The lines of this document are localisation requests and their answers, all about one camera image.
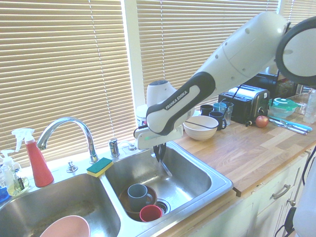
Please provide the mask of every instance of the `chrome faucet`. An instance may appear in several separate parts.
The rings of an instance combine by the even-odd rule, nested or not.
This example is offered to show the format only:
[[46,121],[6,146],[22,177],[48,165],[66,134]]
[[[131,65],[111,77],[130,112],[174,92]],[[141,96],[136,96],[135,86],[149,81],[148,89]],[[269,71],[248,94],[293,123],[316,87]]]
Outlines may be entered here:
[[41,134],[41,136],[39,137],[38,148],[40,150],[46,149],[46,144],[47,144],[47,141],[48,141],[49,137],[51,136],[51,134],[55,131],[56,128],[58,128],[60,125],[66,123],[66,122],[74,122],[74,123],[79,125],[79,127],[82,129],[82,131],[85,135],[85,138],[87,140],[87,143],[88,143],[88,150],[90,152],[90,163],[93,164],[93,163],[97,162],[98,156],[95,152],[92,135],[91,135],[89,128],[81,120],[76,119],[76,118],[72,118],[72,117],[63,117],[63,118],[59,118],[59,119],[55,120],[54,122],[52,122],[44,130],[44,132]]
[[119,145],[118,140],[116,138],[112,138],[109,140],[109,148],[111,151],[111,157],[119,156]]

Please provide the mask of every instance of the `gray mug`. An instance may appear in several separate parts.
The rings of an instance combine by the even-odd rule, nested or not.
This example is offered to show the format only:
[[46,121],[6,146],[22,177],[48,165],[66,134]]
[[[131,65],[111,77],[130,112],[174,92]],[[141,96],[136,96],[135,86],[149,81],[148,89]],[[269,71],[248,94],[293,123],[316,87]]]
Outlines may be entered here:
[[149,205],[153,201],[153,196],[148,193],[148,189],[143,184],[133,184],[128,190],[128,199],[132,211],[139,212],[144,206]]

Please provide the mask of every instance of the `cabinet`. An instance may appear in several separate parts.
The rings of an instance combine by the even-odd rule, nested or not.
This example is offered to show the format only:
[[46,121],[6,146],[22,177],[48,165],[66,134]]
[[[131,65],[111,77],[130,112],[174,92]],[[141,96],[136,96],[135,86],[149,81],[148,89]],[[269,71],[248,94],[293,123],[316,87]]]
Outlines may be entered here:
[[[213,213],[181,236],[274,237],[291,208],[289,200],[295,199],[307,157],[307,153],[300,155],[264,180],[249,196]],[[277,236],[283,236],[283,230]]]

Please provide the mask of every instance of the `stainless steel sink basin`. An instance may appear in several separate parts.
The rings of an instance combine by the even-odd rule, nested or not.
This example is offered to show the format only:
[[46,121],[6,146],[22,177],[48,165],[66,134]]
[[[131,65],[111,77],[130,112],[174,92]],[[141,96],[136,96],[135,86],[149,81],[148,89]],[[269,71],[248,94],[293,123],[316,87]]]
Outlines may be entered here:
[[[39,237],[57,219],[79,215],[88,221],[91,237],[155,237],[233,188],[229,179],[173,142],[163,159],[172,177],[148,150],[125,147],[119,153],[99,178],[86,174],[90,164],[83,160],[76,162],[75,173],[60,167],[53,172],[54,184],[1,203],[0,236]],[[161,218],[143,223],[127,215],[118,196],[135,183],[155,190],[165,213]]]
[[157,197],[169,204],[172,211],[211,188],[211,177],[173,148],[167,147],[165,165],[169,177],[149,150],[115,162],[107,172],[117,197],[130,185],[141,183],[155,190]]
[[39,237],[68,215],[85,218],[92,237],[116,237],[120,230],[119,216],[100,180],[80,174],[8,202],[0,209],[0,236]]

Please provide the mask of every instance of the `red spray bottle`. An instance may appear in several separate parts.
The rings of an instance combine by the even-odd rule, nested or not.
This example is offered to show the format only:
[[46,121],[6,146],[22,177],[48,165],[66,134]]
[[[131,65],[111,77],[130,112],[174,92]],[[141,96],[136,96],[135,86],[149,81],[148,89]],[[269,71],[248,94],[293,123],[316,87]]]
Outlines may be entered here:
[[43,154],[37,147],[36,141],[32,136],[34,129],[20,128],[12,131],[16,137],[16,152],[20,150],[22,141],[25,141],[26,149],[30,158],[35,185],[39,188],[47,186],[54,181],[53,175],[47,167]]

